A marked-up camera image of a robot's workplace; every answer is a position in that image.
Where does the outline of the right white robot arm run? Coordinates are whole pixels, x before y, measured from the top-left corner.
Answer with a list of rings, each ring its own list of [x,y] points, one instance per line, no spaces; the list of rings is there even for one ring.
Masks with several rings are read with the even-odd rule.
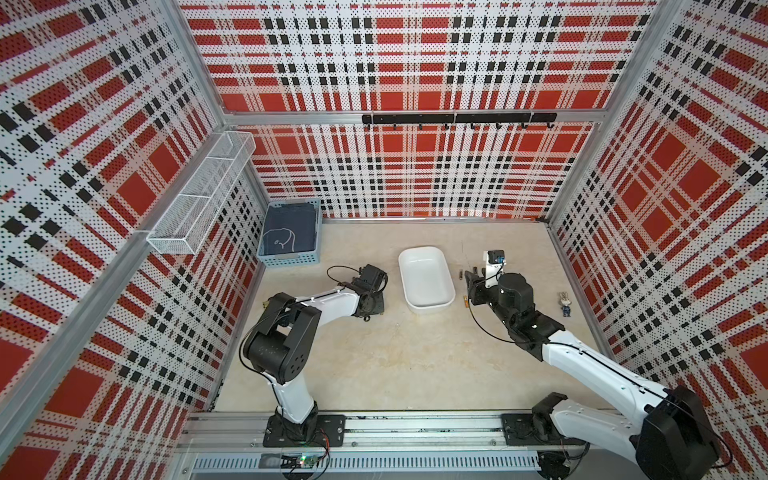
[[[609,414],[553,392],[532,410],[534,430],[550,441],[574,438],[635,463],[649,479],[701,479],[725,451],[700,397],[622,367],[540,312],[532,286],[517,273],[466,271],[470,308],[486,305],[506,343],[568,374],[615,408]]]

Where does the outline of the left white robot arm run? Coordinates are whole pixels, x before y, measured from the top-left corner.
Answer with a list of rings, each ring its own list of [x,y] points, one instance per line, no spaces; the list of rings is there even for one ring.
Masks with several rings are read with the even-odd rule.
[[[263,437],[266,448],[340,446],[346,418],[322,415],[309,392],[303,370],[320,327],[354,317],[368,322],[385,310],[384,281],[345,282],[305,299],[277,293],[240,342],[243,367],[265,379],[275,397],[275,413]]]

